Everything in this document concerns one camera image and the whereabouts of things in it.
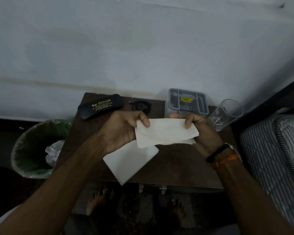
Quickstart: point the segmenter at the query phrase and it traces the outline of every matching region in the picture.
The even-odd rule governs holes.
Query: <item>folded paper napkin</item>
[[[113,153],[106,155],[103,160],[117,178],[121,186],[136,174],[159,149],[156,146],[139,148],[136,140],[124,145]]]
[[[199,135],[192,123],[189,129],[185,128],[185,119],[149,119],[150,127],[146,128],[138,120],[135,128],[137,145],[145,148],[152,145],[169,145],[173,143],[195,143],[194,137]]]

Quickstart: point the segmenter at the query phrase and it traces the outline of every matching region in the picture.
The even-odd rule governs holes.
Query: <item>crumpled tissue in bin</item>
[[[51,166],[55,167],[60,151],[63,147],[65,140],[59,140],[51,144],[49,147],[46,147],[45,152],[47,153],[46,162]]]

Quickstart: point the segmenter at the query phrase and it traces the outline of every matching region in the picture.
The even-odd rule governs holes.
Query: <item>gray plastic organizer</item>
[[[169,117],[169,114],[172,113],[207,115],[209,110],[205,94],[170,88],[168,99],[165,102],[165,117]]]

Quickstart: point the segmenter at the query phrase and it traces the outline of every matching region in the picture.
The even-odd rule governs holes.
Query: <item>forearm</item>
[[[91,136],[1,225],[0,234],[59,234],[94,166],[105,156]]]
[[[219,160],[232,153],[230,149],[226,150]],[[238,159],[217,168],[217,174],[242,234],[294,234],[294,228]]]

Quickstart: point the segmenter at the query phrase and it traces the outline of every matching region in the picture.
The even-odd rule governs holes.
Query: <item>orange thread bracelet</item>
[[[232,161],[232,160],[238,159],[238,158],[239,158],[238,155],[236,155],[236,154],[232,154],[232,155],[228,156],[227,158],[221,160],[220,162],[216,162],[216,163],[214,163],[214,164],[212,165],[212,168],[213,168],[214,170],[216,170],[219,166],[222,166],[223,164],[225,164],[225,163],[227,163],[227,162],[230,162],[230,161]]]

